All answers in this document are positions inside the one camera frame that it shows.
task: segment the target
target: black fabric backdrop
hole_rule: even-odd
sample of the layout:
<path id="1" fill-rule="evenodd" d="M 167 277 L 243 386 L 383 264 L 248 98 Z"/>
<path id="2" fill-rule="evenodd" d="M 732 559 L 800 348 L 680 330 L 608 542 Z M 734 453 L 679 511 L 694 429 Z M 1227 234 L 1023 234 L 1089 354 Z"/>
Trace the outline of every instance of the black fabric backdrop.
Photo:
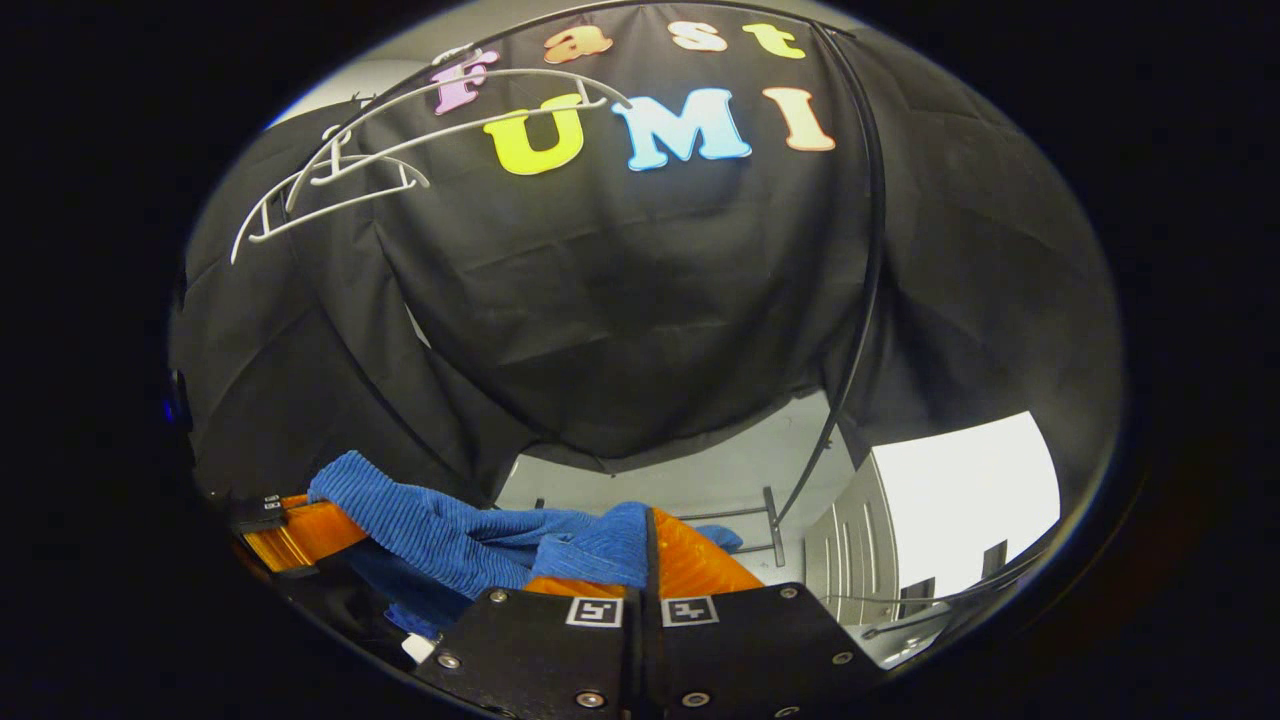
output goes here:
<path id="1" fill-rule="evenodd" d="M 677 19 L 713 24 L 728 49 L 676 46 Z M 740 29 L 756 22 L 792 33 L 808 56 L 763 50 Z M 429 190 L 246 243 L 233 266 L 252 202 L 357 108 L 271 128 L 197 225 L 174 315 L 206 495 L 300 492 L 358 448 L 397 480 L 484 506 L 522 451 L 614 473 L 703 450 L 796 395 L 836 396 L 865 301 L 870 206 L 837 59 L 804 23 L 698 4 L 582 13 L 481 47 L 500 54 L 490 69 L 550 67 L 543 42 L 579 24 L 614 45 L 557 69 L 676 113 L 695 88 L 727 88 L 751 155 L 695 152 L 632 172 L 625 122 L 599 109 L 579 113 L 585 145 L 572 161 L 515 176 L 477 128 L 397 154 Z M 1034 143 L 960 81 L 874 31 L 835 42 L 867 87 L 887 181 L 884 284 L 838 416 L 854 461 L 872 445 L 1030 410 L 1065 515 L 1097 479 L 1123 410 L 1119 319 L 1092 229 Z M 836 149 L 787 147 L 760 95 L 771 86 L 810 91 Z M 572 90 L 490 78 L 443 117 L 431 92 L 371 119 L 347 151 Z M 550 118 L 526 127 L 532 147 L 557 140 Z M 396 182 L 374 167 L 307 188 L 298 213 Z"/>

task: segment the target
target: blue corduroy cloth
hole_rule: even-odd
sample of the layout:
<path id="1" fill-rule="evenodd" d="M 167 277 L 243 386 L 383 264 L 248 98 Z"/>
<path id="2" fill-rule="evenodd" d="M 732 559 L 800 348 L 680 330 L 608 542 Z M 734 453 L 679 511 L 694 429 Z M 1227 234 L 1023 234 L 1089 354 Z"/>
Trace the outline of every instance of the blue corduroy cloth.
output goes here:
<path id="1" fill-rule="evenodd" d="M 307 496 L 335 503 L 381 546 L 356 546 L 346 557 L 396 602 L 387 618 L 406 632 L 451 624 L 465 610 L 462 598 L 474 601 L 495 585 L 522 588 L 535 577 L 554 577 L 643 588 L 649 574 L 648 507 L 639 502 L 600 518 L 577 510 L 477 510 L 396 483 L 357 451 L 325 466 Z M 742 544 L 723 527 L 698 530 L 728 551 Z"/>

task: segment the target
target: white wire frame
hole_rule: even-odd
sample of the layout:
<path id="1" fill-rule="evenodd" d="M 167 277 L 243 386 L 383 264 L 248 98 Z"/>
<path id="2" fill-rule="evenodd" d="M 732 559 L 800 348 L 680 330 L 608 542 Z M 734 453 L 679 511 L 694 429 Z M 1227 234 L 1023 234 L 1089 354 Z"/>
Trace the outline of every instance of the white wire frame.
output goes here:
<path id="1" fill-rule="evenodd" d="M 479 56 L 479 53 L 480 53 L 480 50 L 476 50 L 477 56 Z M 244 240 L 244 231 L 248 229 L 248 225 L 253 220 L 255 215 L 261 217 L 262 233 L 261 234 L 252 234 L 251 233 L 248 236 L 248 241 L 253 242 L 253 243 L 260 243 L 260 242 L 265 242 L 265 241 L 268 241 L 268 240 L 270 240 L 270 238 L 273 238 L 273 237 L 283 233 L 284 231 L 287 231 L 289 228 L 297 227 L 297 225 L 300 225 L 302 223 L 310 222 L 310 220 L 312 220 L 315 218 L 326 215 L 329 213 L 340 210 L 343 208 L 349 208 L 349 206 L 356 205 L 358 202 L 365 202 L 365 201 L 369 201 L 369 200 L 374 200 L 376 197 L 385 197 L 388 195 L 399 193 L 399 192 L 410 190 L 411 187 L 417 186 L 417 184 L 420 184 L 424 188 L 430 187 L 430 183 L 428 182 L 426 177 L 420 170 L 417 170 L 416 168 L 413 168 L 408 163 L 404 163 L 403 160 L 398 160 L 396 158 L 390 158 L 389 155 L 392 155 L 393 152 L 398 152 L 398 151 L 408 149 L 408 147 L 413 147 L 413 146 L 417 146 L 417 145 L 422 145 L 425 142 L 430 142 L 430 141 L 433 141 L 433 140 L 435 140 L 438 137 L 444 137 L 447 135 L 453 135 L 456 132 L 462 132 L 465 129 L 471 129 L 471 128 L 481 127 L 484 124 L 492 123 L 494 120 L 500 120 L 500 119 L 512 119 L 512 118 L 521 118 L 521 117 L 545 115 L 545 114 L 561 113 L 561 111 L 566 111 L 566 110 L 602 108 L 609 100 L 620 102 L 623 108 L 627 108 L 627 109 L 631 108 L 631 101 L 627 100 L 626 96 L 622 95 L 621 92 L 618 92 L 617 90 L 609 87 L 608 85 L 604 85 L 603 82 L 599 82 L 599 81 L 595 81 L 595 79 L 591 79 L 591 78 L 588 78 L 588 77 L 582 77 L 582 76 L 580 76 L 577 73 L 570 73 L 570 72 L 564 72 L 564 70 L 550 70 L 550 69 L 543 69 L 543 68 L 517 68 L 517 69 L 507 69 L 507 70 L 489 70 L 483 77 L 484 78 L 489 78 L 489 77 L 529 76 L 529 74 L 562 77 L 562 78 L 573 81 L 577 85 L 579 104 L 570 105 L 567 108 L 547 108 L 547 109 L 539 108 L 536 110 L 520 110 L 520 111 L 516 111 L 516 113 L 506 113 L 506 114 L 502 114 L 502 115 L 492 115 L 492 117 L 483 118 L 483 119 L 479 119 L 479 120 L 474 120 L 474 122 L 468 122 L 468 123 L 462 123 L 460 126 L 454 126 L 454 127 L 451 127 L 451 128 L 444 128 L 444 129 L 439 129 L 439 131 L 435 131 L 435 132 L 430 132 L 430 133 L 419 136 L 416 138 L 408 140 L 406 142 L 401 142 L 399 145 L 396 145 L 393 147 L 388 147 L 385 150 L 380 150 L 378 152 L 358 154 L 358 155 L 346 155 L 346 156 L 342 155 L 342 146 L 351 141 L 352 131 L 355 128 L 357 128 L 358 126 L 361 126 L 369 118 L 372 118 L 374 115 L 378 115 L 379 113 L 381 113 L 381 111 L 384 111 L 384 110 L 387 110 L 389 108 L 393 108 L 393 106 L 396 106 L 396 105 L 398 105 L 398 104 L 401 104 L 401 102 L 403 102 L 403 101 L 406 101 L 406 100 L 408 100 L 411 97 L 417 97 L 417 96 L 424 95 L 426 92 L 430 92 L 433 90 L 439 90 L 440 87 L 444 87 L 447 85 L 453 85 L 453 83 L 457 83 L 457 82 L 466 82 L 466 81 L 475 82 L 476 79 L 480 79 L 476 76 L 463 74 L 461 77 L 456 77 L 456 78 L 449 78 L 449 79 L 445 79 L 445 81 L 435 82 L 435 83 L 420 87 L 417 90 L 413 90 L 411 92 L 406 92 L 404 95 L 401 95 L 401 96 L 398 96 L 398 97 L 396 97 L 396 99 L 393 99 L 393 100 L 390 100 L 390 101 L 388 101 L 388 102 L 385 102 L 383 105 L 379 105 L 378 108 L 370 110 L 369 113 L 366 113 L 364 115 L 360 115 L 358 118 L 356 118 L 356 119 L 351 120 L 349 123 L 347 123 L 347 126 L 344 126 L 344 127 L 334 126 L 334 127 L 329 128 L 328 131 L 325 131 L 324 136 L 321 137 L 321 140 L 325 140 L 324 145 L 321 145 L 320 149 L 316 150 L 316 152 L 311 156 L 310 160 L 307 160 L 307 163 L 302 167 L 302 169 L 298 170 L 298 172 L 296 172 L 296 173 L 293 173 L 292 176 L 284 178 L 279 183 L 276 183 L 275 187 L 273 187 L 271 190 L 269 190 L 261 197 L 261 200 L 259 200 L 253 205 L 253 209 L 250 210 L 248 215 L 244 218 L 244 222 L 241 224 L 239 232 L 236 233 L 236 241 L 232 243 L 232 258 L 230 258 L 232 264 L 233 265 L 236 264 L 236 258 L 239 254 L 241 241 Z M 605 97 L 600 97 L 599 100 L 596 100 L 594 102 L 588 102 L 586 101 L 588 100 L 588 95 L 586 95 L 586 86 L 588 85 L 590 85 L 591 87 L 595 87 L 596 90 L 599 90 Z M 321 160 L 321 156 L 325 155 L 326 152 L 329 154 L 329 159 Z M 355 160 L 355 163 L 352 163 L 351 165 L 343 168 L 342 163 L 344 160 Z M 374 163 L 379 163 L 379 161 L 390 161 L 390 163 L 394 163 L 398 167 L 399 176 L 401 176 L 401 184 L 398 187 L 393 187 L 393 188 L 389 188 L 389 190 L 380 190 L 380 191 L 376 191 L 376 192 L 370 192 L 367 195 L 362 195 L 360 197 L 353 197 L 351 200 L 344 200 L 342 202 L 337 202 L 337 204 L 330 205 L 328 208 L 323 208 L 320 210 L 315 210 L 312 213 L 302 215 L 301 218 L 294 218 L 292 220 L 287 220 L 285 223 L 283 223 L 283 224 L 280 224 L 280 225 L 278 225 L 275 228 L 273 228 L 270 225 L 270 220 L 268 219 L 268 210 L 266 210 L 266 208 L 270 204 L 271 199 L 278 192 L 280 192 L 285 186 L 289 186 L 289 193 L 285 197 L 285 202 L 284 202 L 284 214 L 285 214 L 285 218 L 288 218 L 288 214 L 293 211 L 293 209 L 294 209 L 294 206 L 297 204 L 298 188 L 302 186 L 302 183 L 305 181 L 310 179 L 312 186 L 325 186 L 325 184 L 329 184 L 329 183 L 332 183 L 332 182 L 334 182 L 337 179 L 347 177 L 348 174 L 351 174 L 351 173 L 353 173 L 353 172 L 356 172 L 356 170 L 358 170 L 361 168 L 369 167 L 369 165 L 371 165 Z M 312 170 L 316 170 L 316 169 L 320 169 L 320 168 L 325 168 L 325 167 L 330 168 L 330 172 L 329 172 L 328 176 L 324 176 L 324 177 L 310 177 Z M 408 174 L 413 176 L 412 181 L 408 179 Z"/>

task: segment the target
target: metal stand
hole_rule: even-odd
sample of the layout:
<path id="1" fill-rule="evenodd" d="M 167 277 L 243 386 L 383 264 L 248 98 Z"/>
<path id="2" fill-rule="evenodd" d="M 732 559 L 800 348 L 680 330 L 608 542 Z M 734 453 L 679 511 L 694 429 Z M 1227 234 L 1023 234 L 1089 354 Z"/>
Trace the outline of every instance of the metal stand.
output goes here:
<path id="1" fill-rule="evenodd" d="M 778 530 L 778 512 L 773 507 L 773 488 L 764 486 L 764 506 L 762 507 L 748 507 L 745 510 L 724 510 L 722 512 L 699 512 L 696 515 L 680 515 L 676 519 L 682 521 L 690 520 L 712 520 L 714 518 L 733 518 L 737 515 L 754 515 L 756 512 L 764 512 L 768 515 L 769 520 L 769 536 L 773 542 L 769 544 L 753 544 L 750 547 L 740 547 L 731 552 L 730 555 L 742 555 L 744 552 L 756 552 L 760 550 L 773 548 L 773 560 L 777 562 L 778 568 L 787 564 L 786 555 L 782 551 L 782 532 Z"/>

